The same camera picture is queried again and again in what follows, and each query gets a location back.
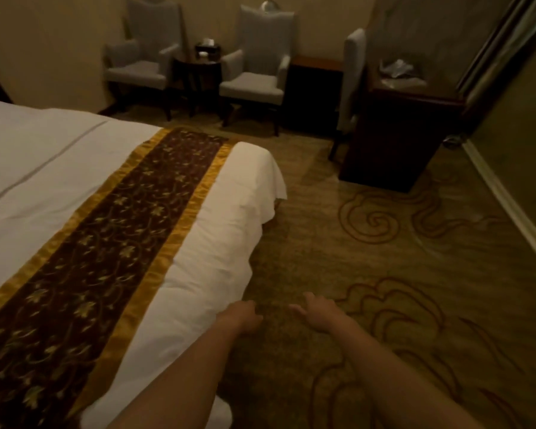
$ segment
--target round side table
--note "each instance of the round side table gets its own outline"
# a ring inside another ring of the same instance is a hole
[[[195,54],[189,53],[183,58],[175,58],[173,69],[175,74],[179,75],[183,81],[183,87],[190,105],[191,117],[195,115],[197,106],[204,102],[207,95],[212,95],[216,112],[219,113],[218,86],[222,82],[220,56],[210,59],[208,57],[197,57]],[[209,77],[212,80],[213,87],[207,90],[203,89],[201,77]]]

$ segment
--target white baseboard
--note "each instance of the white baseboard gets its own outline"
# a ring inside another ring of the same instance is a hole
[[[532,223],[532,220],[510,195],[498,176],[494,174],[472,141],[467,140],[463,144],[463,148],[473,165],[479,171],[482,179],[486,182],[486,185],[488,185],[488,188],[490,188],[496,199],[500,202],[504,210],[507,211],[512,221],[514,221],[516,227],[522,232],[522,235],[536,252],[536,226]]]

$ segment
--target chair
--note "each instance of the chair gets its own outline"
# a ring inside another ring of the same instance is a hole
[[[356,130],[359,86],[365,68],[365,30],[358,28],[343,43],[343,81],[339,101],[338,134],[328,159],[333,161],[343,138]]]
[[[241,6],[239,49],[221,58],[219,94],[225,108],[223,126],[232,111],[231,102],[260,102],[274,112],[278,136],[279,109],[292,54],[293,12],[264,13]]]
[[[171,120],[165,89],[172,82],[175,56],[182,57],[180,7],[164,0],[126,0],[132,39],[106,45],[111,67],[105,71],[110,92],[125,110],[119,83],[161,90],[162,106]]]

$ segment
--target forearm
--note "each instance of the forearm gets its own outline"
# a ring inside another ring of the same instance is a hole
[[[350,317],[338,317],[332,337],[353,366],[386,425],[394,429],[482,428]]]
[[[237,336],[234,325],[221,320],[215,322],[108,429],[204,428]]]

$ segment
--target brown floor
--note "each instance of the brown floor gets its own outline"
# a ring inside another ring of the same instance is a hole
[[[396,194],[340,182],[328,140],[271,137],[269,119],[235,116],[222,129],[182,110],[166,124],[265,147],[288,187],[244,296],[264,326],[236,345],[219,389],[233,427],[381,427],[330,338],[286,310],[311,290],[487,427],[536,428],[536,256],[466,154],[441,149],[413,191]],[[158,108],[117,117],[165,126]]]

